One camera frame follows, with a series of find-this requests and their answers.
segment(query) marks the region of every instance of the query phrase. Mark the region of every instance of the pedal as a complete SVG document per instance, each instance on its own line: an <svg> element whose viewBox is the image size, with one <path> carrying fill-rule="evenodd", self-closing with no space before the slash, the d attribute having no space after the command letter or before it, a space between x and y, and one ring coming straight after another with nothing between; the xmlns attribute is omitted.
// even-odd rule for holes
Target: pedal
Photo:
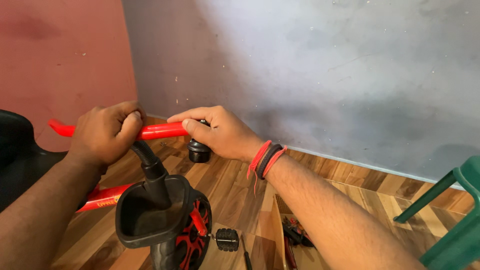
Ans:
<svg viewBox="0 0 480 270"><path fill-rule="evenodd" d="M218 249L222 251L237 251L239 249L239 235L233 229L218 229L215 236L209 234L216 241Z"/></svg>

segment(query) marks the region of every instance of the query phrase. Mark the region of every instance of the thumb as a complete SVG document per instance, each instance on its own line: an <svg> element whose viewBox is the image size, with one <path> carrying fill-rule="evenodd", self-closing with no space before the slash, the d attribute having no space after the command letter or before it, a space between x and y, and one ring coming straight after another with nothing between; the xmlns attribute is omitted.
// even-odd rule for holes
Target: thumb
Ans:
<svg viewBox="0 0 480 270"><path fill-rule="evenodd" d="M134 111L127 115L127 118L123 120L120 132L117 134L117 138L128 144L133 144L140 129L142 128L143 121L140 113Z"/></svg>
<svg viewBox="0 0 480 270"><path fill-rule="evenodd" d="M194 119L185 119L182 121L181 125L195 140L203 144L208 144L210 141L211 134L209 126Z"/></svg>

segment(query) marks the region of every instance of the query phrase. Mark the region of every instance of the wall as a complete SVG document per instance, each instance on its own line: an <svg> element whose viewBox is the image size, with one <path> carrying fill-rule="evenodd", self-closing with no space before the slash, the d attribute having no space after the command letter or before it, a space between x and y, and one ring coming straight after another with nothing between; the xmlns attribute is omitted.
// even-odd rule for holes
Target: wall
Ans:
<svg viewBox="0 0 480 270"><path fill-rule="evenodd" d="M139 99L436 181L480 154L474 0L123 0Z"/></svg>
<svg viewBox="0 0 480 270"><path fill-rule="evenodd" d="M0 89L0 108L27 117L41 147L67 150L49 118L74 124L136 99L121 2L0 1Z"/></svg>

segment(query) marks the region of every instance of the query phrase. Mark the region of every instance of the black braided bracelet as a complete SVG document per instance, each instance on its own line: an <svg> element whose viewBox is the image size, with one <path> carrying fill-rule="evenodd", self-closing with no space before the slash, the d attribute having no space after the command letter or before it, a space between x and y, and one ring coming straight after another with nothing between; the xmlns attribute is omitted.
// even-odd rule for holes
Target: black braided bracelet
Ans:
<svg viewBox="0 0 480 270"><path fill-rule="evenodd" d="M272 148L270 148L270 150L267 152L267 154L264 157L264 160L262 161L262 163L260 163L260 167L258 167L257 175L260 179L265 180L264 171L265 171L265 168L267 167L268 162L270 161L270 159L273 157L275 153L277 153L282 149L283 147L281 145L276 144L272 146Z"/></svg>

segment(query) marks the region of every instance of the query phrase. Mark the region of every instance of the grey wall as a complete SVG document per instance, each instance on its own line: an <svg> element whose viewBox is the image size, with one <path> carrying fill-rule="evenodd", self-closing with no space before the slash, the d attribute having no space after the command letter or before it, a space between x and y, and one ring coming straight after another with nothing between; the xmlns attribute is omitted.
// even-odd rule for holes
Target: grey wall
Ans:
<svg viewBox="0 0 480 270"><path fill-rule="evenodd" d="M437 180L480 154L480 2L124 0L140 101Z"/></svg>

